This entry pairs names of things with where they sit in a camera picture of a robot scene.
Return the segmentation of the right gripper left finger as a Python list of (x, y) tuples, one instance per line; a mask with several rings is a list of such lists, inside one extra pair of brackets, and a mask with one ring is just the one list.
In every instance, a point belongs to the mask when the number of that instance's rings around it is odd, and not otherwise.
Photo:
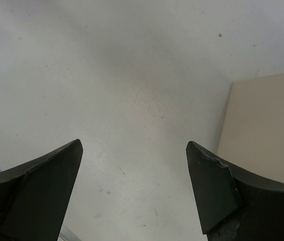
[(57, 240), (82, 159), (73, 140), (0, 172), (0, 240)]

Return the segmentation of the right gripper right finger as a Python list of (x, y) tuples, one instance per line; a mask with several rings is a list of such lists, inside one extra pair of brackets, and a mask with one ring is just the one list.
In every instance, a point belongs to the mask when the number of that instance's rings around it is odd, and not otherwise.
[(208, 240), (284, 240), (284, 183), (186, 147), (202, 233)]

